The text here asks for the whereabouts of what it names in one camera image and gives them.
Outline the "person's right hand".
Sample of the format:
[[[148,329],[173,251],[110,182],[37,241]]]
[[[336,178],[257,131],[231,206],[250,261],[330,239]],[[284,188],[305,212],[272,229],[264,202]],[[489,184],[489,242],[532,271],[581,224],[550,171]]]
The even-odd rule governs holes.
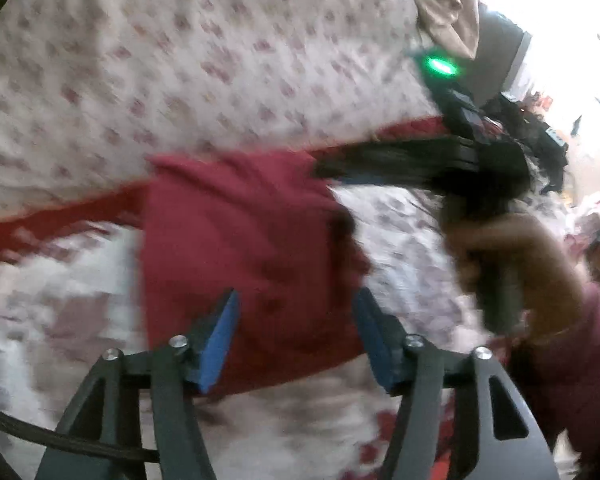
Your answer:
[[[582,318],[585,280],[562,244],[530,214],[504,214],[482,223],[448,222],[443,233],[463,292],[477,290],[475,255],[495,256],[513,267],[529,312],[530,339],[557,335]]]

